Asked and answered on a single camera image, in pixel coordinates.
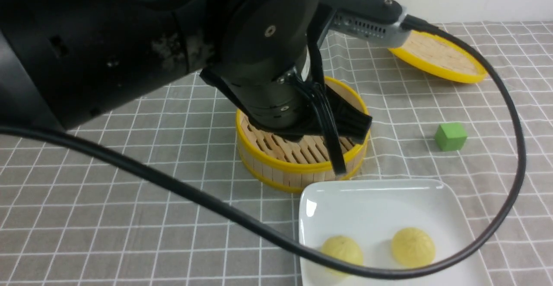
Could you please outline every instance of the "bamboo steamer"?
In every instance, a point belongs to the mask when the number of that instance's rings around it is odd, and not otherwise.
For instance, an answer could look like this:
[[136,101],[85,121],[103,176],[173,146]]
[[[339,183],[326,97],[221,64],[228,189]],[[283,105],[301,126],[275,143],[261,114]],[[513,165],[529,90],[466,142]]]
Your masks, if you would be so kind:
[[425,72],[459,83],[478,83],[487,72],[467,52],[435,35],[412,31],[405,44],[390,51]]
[[[325,81],[346,101],[369,114],[361,97],[348,85],[330,77]],[[282,191],[301,193],[314,182],[336,180],[322,137],[304,136],[299,143],[288,142],[256,129],[240,110],[236,113],[236,129],[240,158],[247,170],[261,182]],[[367,145],[368,135],[363,144],[340,138],[347,169],[342,180],[351,178],[359,170]]]

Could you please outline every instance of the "screw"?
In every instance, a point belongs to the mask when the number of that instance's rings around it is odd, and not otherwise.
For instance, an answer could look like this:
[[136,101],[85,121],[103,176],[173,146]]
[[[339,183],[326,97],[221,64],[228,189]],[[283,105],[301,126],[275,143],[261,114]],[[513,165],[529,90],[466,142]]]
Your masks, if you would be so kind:
[[267,38],[270,38],[271,36],[273,36],[273,34],[275,34],[277,30],[277,27],[275,25],[271,25],[267,28],[267,30],[265,30],[265,36]]

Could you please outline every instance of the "table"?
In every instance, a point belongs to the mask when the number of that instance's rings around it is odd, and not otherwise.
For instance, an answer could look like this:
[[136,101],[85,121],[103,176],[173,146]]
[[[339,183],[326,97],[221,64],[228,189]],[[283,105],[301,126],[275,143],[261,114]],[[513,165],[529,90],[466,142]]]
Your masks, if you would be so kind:
[[[444,25],[496,66],[518,105],[528,174],[515,207],[481,250],[494,284],[552,285],[553,22]],[[371,146],[356,178],[436,178],[450,185],[478,235],[505,199],[516,157],[508,113],[490,79],[431,77],[385,48],[331,33],[325,74],[361,93]],[[468,132],[441,152],[442,122]],[[197,75],[71,133],[147,162],[290,237],[298,200],[261,185],[235,150],[235,108]],[[299,261],[237,225],[96,160],[0,137],[0,284],[35,286],[290,286]]]

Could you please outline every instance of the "yellow rim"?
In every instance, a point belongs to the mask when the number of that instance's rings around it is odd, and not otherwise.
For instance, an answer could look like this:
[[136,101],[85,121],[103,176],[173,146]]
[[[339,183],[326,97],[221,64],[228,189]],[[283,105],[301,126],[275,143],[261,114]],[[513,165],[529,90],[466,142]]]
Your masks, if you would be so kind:
[[443,79],[448,79],[450,81],[455,81],[459,83],[478,83],[482,81],[486,75],[487,72],[482,67],[482,65],[474,59],[474,57],[470,56],[467,52],[453,44],[452,42],[449,42],[448,40],[444,40],[443,38],[440,38],[439,36],[427,34],[427,33],[421,33],[423,36],[426,36],[428,38],[432,38],[434,40],[437,40],[439,42],[442,42],[446,44],[447,46],[450,46],[451,48],[455,49],[456,51],[462,53],[470,62],[476,67],[476,70],[478,71],[477,75],[470,75],[467,73],[462,72],[456,72],[449,69],[445,69],[443,67],[440,67],[438,65],[432,64],[422,58],[419,58],[413,54],[411,54],[409,51],[403,49],[403,48],[390,48],[390,52],[393,53],[395,56],[397,56],[399,59],[405,61],[409,65],[416,67],[418,69],[421,69],[425,72],[430,73],[431,75],[435,75],[438,77],[441,77]]
[[[364,113],[369,114],[369,111],[363,99],[361,99],[361,97],[353,89],[351,89],[351,87],[331,77],[325,77],[324,79],[331,81],[333,83],[336,83],[341,87],[343,87],[344,89],[346,89],[347,91],[349,91],[350,93],[352,93],[355,99],[357,99],[357,101],[361,103]],[[255,146],[251,142],[249,142],[249,140],[247,140],[247,137],[245,136],[244,131],[240,127],[242,114],[243,113],[240,110],[236,111],[236,131],[238,133],[238,138],[240,142],[244,145],[244,147],[247,149],[247,151],[253,154],[255,158],[257,158],[257,160],[260,160],[262,163],[267,164],[272,168],[280,169],[283,172],[307,174],[311,172],[325,172],[327,170],[332,169],[332,165],[330,164],[329,161],[320,162],[317,164],[292,164],[289,162],[284,162],[284,161],[272,158],[271,156],[267,156],[267,154],[255,148]],[[368,138],[369,138],[369,133],[367,134],[367,137],[365,138],[365,142],[363,144],[356,144],[350,151],[346,152],[344,154],[344,161],[345,162],[351,161],[361,151],[361,149],[363,149],[363,147],[367,145]]]
[[[365,158],[366,154],[367,154],[367,149],[365,149],[365,151],[363,152],[363,158]],[[263,182],[264,184],[288,193],[302,193],[304,191],[304,188],[302,187],[285,186],[261,176],[245,162],[240,149],[238,149],[238,155],[240,156],[240,159],[242,160],[242,164],[244,164],[244,167],[248,170],[248,172],[250,172],[252,176],[254,176],[257,180]],[[352,178],[359,171],[362,165],[363,165],[363,161],[359,162],[359,164],[357,164],[349,174],[345,175],[340,180],[349,180],[350,178]]]

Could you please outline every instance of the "white plate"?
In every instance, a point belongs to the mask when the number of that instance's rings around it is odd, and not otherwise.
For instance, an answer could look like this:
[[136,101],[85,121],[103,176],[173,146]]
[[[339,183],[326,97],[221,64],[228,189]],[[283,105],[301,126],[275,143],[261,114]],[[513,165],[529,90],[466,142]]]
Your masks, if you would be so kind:
[[[391,256],[390,242],[404,227],[418,227],[436,245],[435,261],[470,244],[474,237],[461,204],[449,186],[437,180],[353,180],[312,184],[302,193],[299,239],[319,249],[334,235],[347,235],[363,249],[365,266],[401,268]],[[456,266],[413,280],[337,278],[323,267],[301,259],[304,286],[491,286],[480,253]]]

